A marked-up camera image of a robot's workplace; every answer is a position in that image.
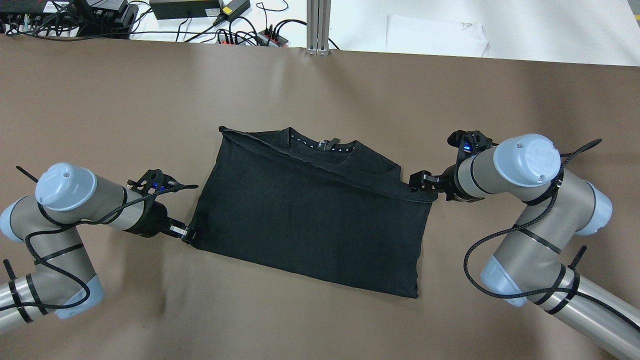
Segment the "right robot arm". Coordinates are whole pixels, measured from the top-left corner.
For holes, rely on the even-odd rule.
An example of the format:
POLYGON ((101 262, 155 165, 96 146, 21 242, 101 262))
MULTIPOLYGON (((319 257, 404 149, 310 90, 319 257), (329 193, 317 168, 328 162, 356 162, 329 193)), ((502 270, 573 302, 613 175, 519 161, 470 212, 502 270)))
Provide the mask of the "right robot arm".
POLYGON ((457 130, 447 142, 457 148, 455 164, 439 175, 412 174, 412 191, 467 203, 508 193, 525 205, 510 228, 467 250, 462 261, 467 280, 511 305, 533 303, 615 357, 637 360, 639 310, 577 271, 585 246, 569 265, 559 260, 574 236, 595 234, 610 221, 610 199, 567 168, 601 139, 568 153, 536 133, 496 143, 482 132, 457 130))

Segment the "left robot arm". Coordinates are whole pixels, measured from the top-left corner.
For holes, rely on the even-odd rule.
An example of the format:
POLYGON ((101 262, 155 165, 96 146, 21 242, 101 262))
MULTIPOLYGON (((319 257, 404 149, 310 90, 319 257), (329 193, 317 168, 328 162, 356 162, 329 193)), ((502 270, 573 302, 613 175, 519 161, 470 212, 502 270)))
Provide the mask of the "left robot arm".
POLYGON ((1 214, 1 232, 26 246, 35 269, 17 277, 4 261, 9 281, 1 287, 1 333, 50 313, 68 319, 98 305, 105 296, 78 232, 101 225, 151 238, 165 234, 187 240, 194 234, 170 218, 157 201, 166 193, 196 189, 160 170, 122 186, 70 162, 53 164, 36 180, 34 194, 19 198, 1 214))

